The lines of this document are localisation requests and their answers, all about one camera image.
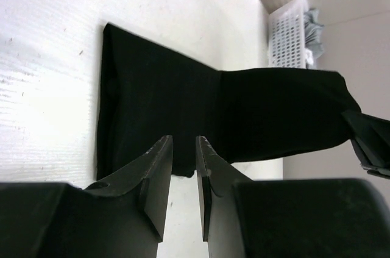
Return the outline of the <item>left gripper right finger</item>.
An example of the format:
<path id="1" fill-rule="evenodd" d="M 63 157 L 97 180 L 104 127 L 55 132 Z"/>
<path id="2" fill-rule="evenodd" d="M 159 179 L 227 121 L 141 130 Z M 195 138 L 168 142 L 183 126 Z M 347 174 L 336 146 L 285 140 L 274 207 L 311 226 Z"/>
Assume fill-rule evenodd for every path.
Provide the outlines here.
<path id="1" fill-rule="evenodd" d="M 210 233 L 213 198 L 224 197 L 232 184 L 250 182 L 251 178 L 220 157 L 204 136 L 196 138 L 196 173 L 202 238 L 206 242 Z"/>

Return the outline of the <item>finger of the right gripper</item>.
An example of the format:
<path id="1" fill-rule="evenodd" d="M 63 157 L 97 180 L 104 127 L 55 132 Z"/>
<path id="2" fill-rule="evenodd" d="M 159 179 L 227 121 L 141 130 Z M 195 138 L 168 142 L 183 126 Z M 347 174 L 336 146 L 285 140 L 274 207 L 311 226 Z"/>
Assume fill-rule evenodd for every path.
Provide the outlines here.
<path id="1" fill-rule="evenodd" d="M 353 150 L 367 174 L 389 177 L 389 121 L 363 113 L 342 114 L 352 131 Z"/>

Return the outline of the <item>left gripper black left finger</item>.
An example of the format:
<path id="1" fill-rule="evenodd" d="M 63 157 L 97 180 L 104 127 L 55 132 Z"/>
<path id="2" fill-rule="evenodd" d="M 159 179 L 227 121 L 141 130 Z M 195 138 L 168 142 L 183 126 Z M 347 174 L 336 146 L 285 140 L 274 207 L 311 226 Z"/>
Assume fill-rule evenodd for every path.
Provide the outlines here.
<path id="1" fill-rule="evenodd" d="M 143 155 L 91 185 L 85 191 L 116 198 L 136 190 L 136 208 L 163 241 L 173 160 L 173 138 L 165 135 Z"/>

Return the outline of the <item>black tank top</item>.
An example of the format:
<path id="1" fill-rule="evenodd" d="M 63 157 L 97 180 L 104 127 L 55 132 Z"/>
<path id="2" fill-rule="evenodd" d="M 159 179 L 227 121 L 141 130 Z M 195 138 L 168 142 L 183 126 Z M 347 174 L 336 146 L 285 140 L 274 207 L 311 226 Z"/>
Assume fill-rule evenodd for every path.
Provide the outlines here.
<path id="1" fill-rule="evenodd" d="M 335 71 L 216 70 L 107 24 L 103 31 L 97 178 L 173 138 L 172 173 L 191 177 L 196 138 L 229 163 L 272 160 L 348 141 L 361 112 Z"/>

